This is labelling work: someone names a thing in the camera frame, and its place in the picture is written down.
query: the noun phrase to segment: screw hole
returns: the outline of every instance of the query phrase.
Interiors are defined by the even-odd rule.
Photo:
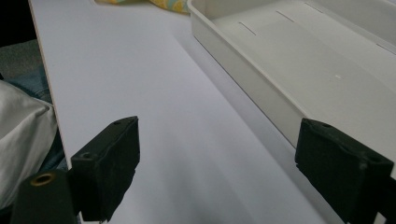
[[[81,155],[81,157],[82,157],[82,158],[85,158],[85,159],[89,159],[89,158],[91,157],[91,154],[90,154],[89,152],[86,152],[86,153],[83,153],[83,154]]]
[[[33,179],[30,184],[35,187],[40,187],[43,185],[47,185],[49,182],[51,182],[55,178],[55,174],[52,173],[46,173],[43,175],[40,175]]]
[[[380,160],[379,158],[374,157],[374,156],[370,156],[369,159],[370,159],[370,161],[372,161],[372,162],[381,162],[381,160]]]

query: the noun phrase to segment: white pillow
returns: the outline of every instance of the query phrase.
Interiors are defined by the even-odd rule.
[[[57,123],[52,105],[0,81],[0,209],[35,174],[50,151]]]

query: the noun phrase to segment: yellow fabric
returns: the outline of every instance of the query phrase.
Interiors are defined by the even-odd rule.
[[[118,4],[123,2],[124,0],[95,0],[98,2],[110,3],[110,4]],[[151,3],[156,5],[157,7],[161,7],[164,9],[188,13],[187,9],[187,0],[149,0]]]

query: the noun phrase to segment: bracket hole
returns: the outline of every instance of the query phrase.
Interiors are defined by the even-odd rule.
[[[30,182],[30,184],[31,184],[32,186],[35,186],[35,187],[40,187],[40,186],[43,186],[43,185],[47,185],[47,184],[50,183],[54,178],[55,178],[55,174],[46,173],[46,174],[43,174],[43,175],[40,175],[40,176],[34,178],[34,179]]]
[[[86,152],[81,155],[82,158],[89,159],[91,157],[91,153]]]

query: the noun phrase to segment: white table surface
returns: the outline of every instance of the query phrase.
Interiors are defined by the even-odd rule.
[[[341,222],[188,15],[132,0],[31,9],[66,157],[110,122],[139,117],[141,162],[110,223]]]

